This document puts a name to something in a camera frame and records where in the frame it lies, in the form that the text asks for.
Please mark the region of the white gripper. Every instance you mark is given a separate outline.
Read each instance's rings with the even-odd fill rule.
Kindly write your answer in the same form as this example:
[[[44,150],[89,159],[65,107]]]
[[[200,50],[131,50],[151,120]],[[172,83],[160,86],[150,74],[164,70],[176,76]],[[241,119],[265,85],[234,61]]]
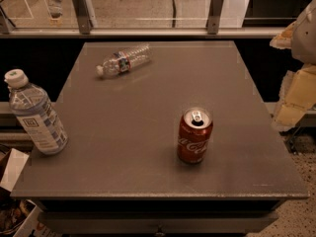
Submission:
[[[287,71],[281,82],[272,127],[288,131],[316,104],[316,0],[307,5],[296,22],[273,37],[270,46],[291,49],[293,58],[310,63],[296,72]]]

